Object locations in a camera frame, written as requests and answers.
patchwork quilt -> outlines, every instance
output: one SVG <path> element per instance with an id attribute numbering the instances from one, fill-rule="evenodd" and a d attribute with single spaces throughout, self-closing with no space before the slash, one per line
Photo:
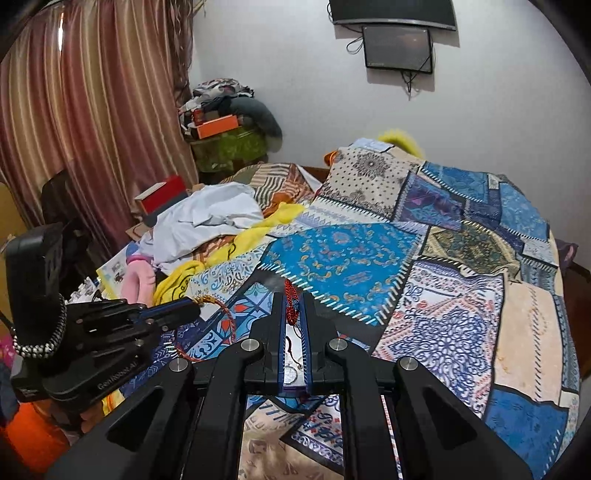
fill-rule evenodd
<path id="1" fill-rule="evenodd" d="M 274 242 L 196 275 L 187 294 L 224 301 L 242 339 L 288 277 L 341 337 L 387 361 L 416 357 L 539 480 L 574 435 L 580 384 L 548 223 L 504 176 L 398 152 L 341 148 Z M 214 358 L 229 322 L 207 305 L 177 336 Z M 170 337 L 125 396 L 174 355 Z M 338 396 L 249 397 L 240 479 L 336 480 L 343 463 Z"/>

television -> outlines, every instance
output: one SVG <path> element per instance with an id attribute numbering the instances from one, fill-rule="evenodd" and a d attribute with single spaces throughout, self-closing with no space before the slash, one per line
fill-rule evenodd
<path id="1" fill-rule="evenodd" d="M 364 25 L 365 66 L 404 72 L 433 73 L 431 35 L 407 25 Z"/>
<path id="2" fill-rule="evenodd" d="M 330 0 L 334 24 L 394 23 L 456 30 L 452 0 Z"/>

metal screw head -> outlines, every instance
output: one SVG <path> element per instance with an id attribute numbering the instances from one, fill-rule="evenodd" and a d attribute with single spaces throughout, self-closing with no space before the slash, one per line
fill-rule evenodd
<path id="1" fill-rule="evenodd" d="M 347 340 L 344 338 L 333 338 L 329 342 L 329 347 L 331 347 L 333 350 L 336 350 L 337 352 L 340 352 L 341 350 L 345 350 L 347 348 Z"/>
<path id="2" fill-rule="evenodd" d="M 173 372 L 182 372 L 188 366 L 189 362 L 187 362 L 184 358 L 175 358 L 168 364 L 168 367 Z"/>
<path id="3" fill-rule="evenodd" d="M 413 358 L 412 356 L 403 356 L 400 359 L 400 366 L 405 370 L 416 370 L 418 367 L 417 359 Z"/>
<path id="4" fill-rule="evenodd" d="M 240 347 L 242 347 L 242 350 L 252 352 L 259 348 L 259 345 L 260 343 L 258 342 L 258 340 L 255 340 L 254 338 L 247 338 L 240 344 Z"/>

white cloth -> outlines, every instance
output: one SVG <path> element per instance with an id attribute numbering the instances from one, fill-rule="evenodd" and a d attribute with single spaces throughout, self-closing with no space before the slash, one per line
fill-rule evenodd
<path id="1" fill-rule="evenodd" d="M 237 235 L 263 220 L 261 208 L 248 185 L 230 182 L 209 185 L 160 215 L 152 234 L 139 240 L 139 253 L 170 273 L 176 260 L 221 235 Z"/>
<path id="2" fill-rule="evenodd" d="M 318 192 L 318 190 L 320 190 L 320 187 L 322 187 L 322 182 L 317 178 L 313 177 L 312 174 L 301 165 L 298 165 L 297 169 L 300 171 L 308 185 L 310 185 L 312 191 L 314 191 L 314 193 Z"/>

curtain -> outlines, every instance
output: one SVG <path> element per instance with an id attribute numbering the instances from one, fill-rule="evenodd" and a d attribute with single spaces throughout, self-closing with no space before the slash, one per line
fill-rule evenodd
<path id="1" fill-rule="evenodd" d="M 66 168 L 105 257 L 129 241 L 135 195 L 171 174 L 197 182 L 176 108 L 191 4 L 68 0 L 27 24 L 0 65 L 0 169 L 31 224 L 43 184 Z"/>

